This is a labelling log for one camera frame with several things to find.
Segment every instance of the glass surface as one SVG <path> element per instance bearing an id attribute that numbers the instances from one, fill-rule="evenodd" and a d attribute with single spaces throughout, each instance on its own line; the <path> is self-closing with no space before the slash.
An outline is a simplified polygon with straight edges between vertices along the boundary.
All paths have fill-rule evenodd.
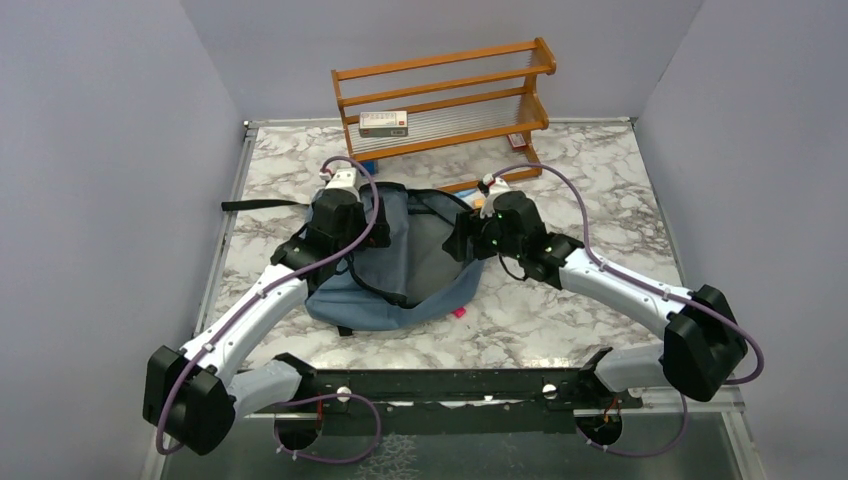
<path id="1" fill-rule="evenodd" d="M 184 449 L 168 458 L 163 479 L 741 479 L 720 413 L 692 415 L 689 432 L 671 452 L 648 459 L 619 458 L 585 445 L 577 435 L 513 433 L 387 436 L 371 457 L 347 466 L 292 461 L 277 455 L 269 418 L 233 427 L 212 453 Z M 680 427 L 679 414 L 628 415 L 616 447 L 637 450 L 664 445 Z M 351 456 L 369 438 L 322 437 L 308 450 Z"/>

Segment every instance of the white cable clip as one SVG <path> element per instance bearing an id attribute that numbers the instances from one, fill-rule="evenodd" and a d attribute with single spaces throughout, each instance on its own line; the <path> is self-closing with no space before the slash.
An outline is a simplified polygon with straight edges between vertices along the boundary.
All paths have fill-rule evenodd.
<path id="1" fill-rule="evenodd" d="M 486 185 L 487 188 L 489 188 L 489 187 L 491 187 L 492 185 L 495 184 L 497 179 L 491 173 L 487 173 L 487 174 L 483 175 L 482 181 L 483 181 L 483 184 Z"/>

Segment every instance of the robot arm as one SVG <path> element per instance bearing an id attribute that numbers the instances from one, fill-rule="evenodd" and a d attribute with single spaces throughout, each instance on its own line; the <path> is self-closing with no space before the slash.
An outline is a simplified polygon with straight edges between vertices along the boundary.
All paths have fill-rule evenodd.
<path id="1" fill-rule="evenodd" d="M 581 241 L 549 233 L 535 204 L 496 179 L 481 183 L 488 192 L 481 210 L 457 216 L 445 251 L 457 260 L 514 258 L 528 278 L 594 298 L 641 323 L 663 343 L 604 348 L 582 368 L 318 370 L 282 354 L 264 367 L 238 373 L 268 331 L 335 274 L 343 248 L 365 235 L 356 171 L 342 169 L 327 180 L 312 204 L 312 219 L 277 248 L 271 265 L 224 317 L 179 351 L 163 346 L 148 362 L 144 418 L 162 425 L 164 415 L 164 432 L 200 455 L 212 451 L 245 415 L 276 402 L 328 392 L 353 392 L 379 404 L 386 432 L 573 432 L 575 409 L 603 408 L 613 398 L 622 401 L 623 408 L 638 406 L 638 400 L 624 393 L 632 387 L 671 385 L 690 398 L 707 401 L 747 352 L 738 334 L 678 300 L 697 302 L 733 320 L 720 291 L 708 285 L 697 292 L 664 285 L 594 257 Z M 363 242 L 372 248 L 389 242 L 385 216 L 375 209 L 376 223 Z M 611 271 L 623 272 L 654 291 L 635 287 Z M 455 408 L 446 402 L 475 406 Z M 512 408 L 504 408 L 503 402 Z M 363 418 L 372 412 L 357 410 L 355 403 L 325 404 L 323 418 L 334 420 L 323 423 L 324 433 L 365 434 L 362 425 L 370 429 L 371 420 Z M 464 421 L 457 421 L 458 416 Z M 314 418 L 288 427 L 311 431 Z"/>
<path id="2" fill-rule="evenodd" d="M 301 376 L 284 362 L 240 374 L 238 369 L 283 316 L 335 274 L 342 251 L 355 239 L 371 247 L 389 242 L 378 208 L 366 228 L 356 169 L 340 169 L 325 180 L 312 203 L 313 218 L 277 248 L 250 290 L 179 351 L 162 346 L 148 361 L 143 417 L 162 426 L 164 416 L 162 430 L 198 454 L 214 449 L 236 419 L 294 396 Z"/>
<path id="3" fill-rule="evenodd" d="M 699 401 L 715 395 L 747 353 L 747 344 L 718 320 L 679 299 L 694 301 L 735 323 L 721 291 L 704 285 L 693 292 L 603 257 L 593 258 L 580 240 L 549 233 L 535 203 L 523 192 L 512 190 L 501 178 L 485 180 L 480 182 L 487 195 L 483 207 L 457 218 L 443 245 L 446 252 L 457 260 L 469 255 L 513 258 L 528 278 L 598 300 L 663 340 L 660 345 L 605 351 L 591 367 L 599 390 L 617 393 L 672 386 Z"/>

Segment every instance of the small box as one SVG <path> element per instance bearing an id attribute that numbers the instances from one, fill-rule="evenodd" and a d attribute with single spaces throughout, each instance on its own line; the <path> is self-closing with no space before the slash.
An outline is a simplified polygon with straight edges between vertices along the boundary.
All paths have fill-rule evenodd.
<path id="1" fill-rule="evenodd" d="M 509 140 L 509 145 L 513 150 L 519 151 L 527 148 L 527 142 L 524 141 L 524 135 L 520 133 L 510 133 L 506 136 L 507 140 Z"/>
<path id="2" fill-rule="evenodd" d="M 409 123 L 405 111 L 362 112 L 359 114 L 360 137 L 406 137 Z"/>

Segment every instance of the black metal base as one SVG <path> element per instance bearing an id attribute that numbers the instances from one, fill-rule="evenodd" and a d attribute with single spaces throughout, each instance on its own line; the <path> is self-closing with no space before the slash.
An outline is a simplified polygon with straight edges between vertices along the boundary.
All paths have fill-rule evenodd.
<path id="1" fill-rule="evenodd" d="M 290 354 L 275 360 L 303 376 L 295 399 L 335 393 L 346 387 L 375 403 L 383 433 L 462 435 L 472 433 L 576 433 L 574 410 L 604 409 L 613 394 L 598 387 L 592 366 L 583 368 L 475 370 L 317 370 Z M 642 402 L 619 394 L 620 406 Z M 454 406 L 448 402 L 478 402 Z M 317 405 L 296 409 L 269 407 L 262 413 L 316 413 Z M 321 435 L 365 436 L 374 433 L 374 414 L 361 402 L 323 402 Z M 315 417 L 278 420 L 286 431 L 315 429 Z"/>

